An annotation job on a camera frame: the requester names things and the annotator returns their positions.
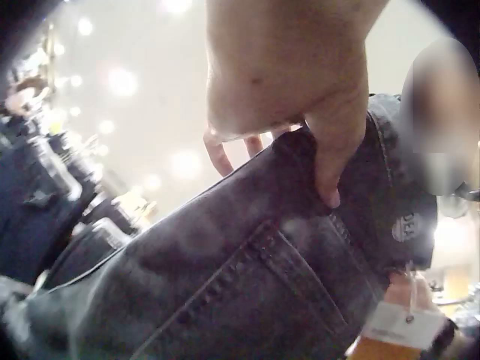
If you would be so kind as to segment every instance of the ceiling light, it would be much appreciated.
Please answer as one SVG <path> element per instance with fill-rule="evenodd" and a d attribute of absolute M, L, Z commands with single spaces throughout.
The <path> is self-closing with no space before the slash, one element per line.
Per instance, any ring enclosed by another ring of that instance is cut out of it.
<path fill-rule="evenodd" d="M 50 116 L 52 117 L 53 121 L 65 121 L 67 117 L 67 113 L 65 110 L 57 108 L 57 109 L 52 109 L 50 112 Z"/>
<path fill-rule="evenodd" d="M 108 74 L 111 91 L 116 96 L 132 96 L 137 91 L 137 79 L 124 69 L 113 69 Z"/>
<path fill-rule="evenodd" d="M 162 182 L 160 181 L 160 178 L 158 177 L 158 175 L 155 175 L 155 174 L 149 175 L 145 181 L 145 186 L 150 191 L 158 190 L 161 184 Z"/>
<path fill-rule="evenodd" d="M 163 7 L 167 12 L 180 14 L 192 6 L 192 0 L 163 0 Z"/>
<path fill-rule="evenodd" d="M 83 36 L 88 36 L 93 31 L 93 25 L 90 20 L 86 18 L 80 19 L 78 22 L 78 32 Z"/>
<path fill-rule="evenodd" d="M 99 124 L 98 130 L 104 135 L 111 134 L 115 130 L 115 124 L 110 120 L 104 120 Z"/>
<path fill-rule="evenodd" d="M 80 108 L 77 106 L 70 109 L 70 115 L 72 116 L 78 116 L 80 115 L 80 113 L 81 113 Z"/>
<path fill-rule="evenodd" d="M 53 52 L 57 56 L 63 55 L 65 53 L 65 47 L 62 44 L 55 44 L 53 46 Z"/>
<path fill-rule="evenodd" d="M 192 151 L 181 151 L 171 158 L 172 172 L 179 179 L 194 179 L 200 172 L 200 158 Z"/>
<path fill-rule="evenodd" d="M 58 89 L 62 88 L 65 85 L 65 83 L 67 82 L 67 80 L 68 80 L 68 78 L 66 78 L 66 77 L 56 78 L 55 81 L 54 81 L 55 87 L 58 88 Z"/>
<path fill-rule="evenodd" d="M 109 150 L 108 146 L 106 146 L 106 145 L 100 145 L 96 149 L 96 153 L 99 154 L 100 156 L 107 156 L 109 151 L 110 150 Z"/>
<path fill-rule="evenodd" d="M 70 82 L 73 87 L 79 87 L 82 84 L 82 77 L 79 75 L 74 75 L 71 77 Z"/>

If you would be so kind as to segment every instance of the finger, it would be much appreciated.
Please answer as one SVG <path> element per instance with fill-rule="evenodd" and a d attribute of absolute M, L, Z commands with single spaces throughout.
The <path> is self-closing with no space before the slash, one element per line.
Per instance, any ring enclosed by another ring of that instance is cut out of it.
<path fill-rule="evenodd" d="M 291 129 L 292 129 L 291 126 L 283 126 L 279 129 L 272 130 L 271 131 L 272 137 L 273 137 L 274 140 L 278 139 L 284 133 L 291 131 Z"/>
<path fill-rule="evenodd" d="M 243 142 L 247 146 L 247 151 L 250 158 L 254 157 L 264 149 L 262 139 L 259 135 L 249 136 L 243 139 Z"/>
<path fill-rule="evenodd" d="M 227 176 L 233 172 L 233 166 L 227 157 L 223 144 L 213 137 L 209 130 L 204 135 L 204 144 L 210 161 L 221 176 Z"/>
<path fill-rule="evenodd" d="M 332 93 L 322 99 L 305 120 L 317 140 L 315 184 L 331 208 L 340 205 L 338 182 L 345 166 L 365 136 L 368 104 L 366 74 L 352 90 Z"/>

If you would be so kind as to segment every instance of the hand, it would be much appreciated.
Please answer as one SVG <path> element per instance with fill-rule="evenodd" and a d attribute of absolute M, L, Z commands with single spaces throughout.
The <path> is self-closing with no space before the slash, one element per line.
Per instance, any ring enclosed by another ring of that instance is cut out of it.
<path fill-rule="evenodd" d="M 364 40 L 386 2 L 208 0 L 208 121 L 217 154 L 222 141 L 303 117 L 317 139 L 318 192 L 337 207 L 340 175 L 365 135 Z M 230 172 L 217 156 L 222 175 Z"/>
<path fill-rule="evenodd" d="M 290 127 L 282 127 L 280 129 L 272 130 L 273 139 L 278 138 L 281 134 L 290 131 Z M 259 135 L 248 136 L 243 139 L 247 152 L 250 158 L 257 155 L 264 149 L 262 139 Z M 225 153 L 222 138 L 217 136 L 215 131 L 208 128 L 204 133 L 204 144 L 207 149 L 208 156 L 212 161 L 213 166 L 221 176 L 227 176 L 233 171 L 233 166 Z"/>

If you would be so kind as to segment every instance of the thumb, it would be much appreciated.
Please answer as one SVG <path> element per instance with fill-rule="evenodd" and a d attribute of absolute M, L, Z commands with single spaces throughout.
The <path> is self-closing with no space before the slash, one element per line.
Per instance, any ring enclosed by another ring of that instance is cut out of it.
<path fill-rule="evenodd" d="M 356 101 L 359 104 L 349 109 L 348 114 L 345 110 L 339 113 L 344 115 L 340 121 L 319 119 L 313 114 L 305 116 L 317 140 L 315 185 L 322 200 L 331 208 L 340 205 L 337 189 L 340 176 L 365 136 L 367 99 L 361 96 Z"/>

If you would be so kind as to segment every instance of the white tag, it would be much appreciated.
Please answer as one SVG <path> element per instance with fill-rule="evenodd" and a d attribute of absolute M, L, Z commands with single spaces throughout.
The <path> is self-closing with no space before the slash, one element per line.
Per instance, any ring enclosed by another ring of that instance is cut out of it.
<path fill-rule="evenodd" d="M 400 305 L 380 302 L 362 335 L 408 348 L 427 350 L 441 331 L 446 318 L 440 312 L 413 310 L 413 321 L 408 323 L 408 311 Z"/>

